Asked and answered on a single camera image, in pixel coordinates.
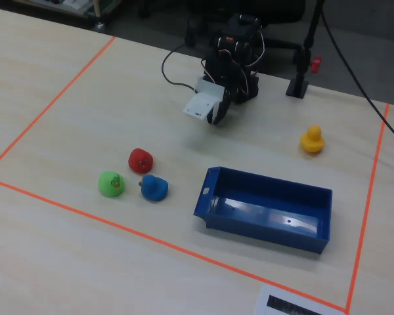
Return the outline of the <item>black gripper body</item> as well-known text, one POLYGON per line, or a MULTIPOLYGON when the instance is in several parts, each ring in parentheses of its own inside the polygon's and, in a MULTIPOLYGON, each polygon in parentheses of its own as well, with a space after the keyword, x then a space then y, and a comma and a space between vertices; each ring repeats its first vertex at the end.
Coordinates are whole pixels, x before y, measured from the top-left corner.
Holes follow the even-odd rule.
POLYGON ((204 59, 203 79, 225 88, 225 96, 236 99, 240 85, 240 66, 229 54, 210 54, 204 59))

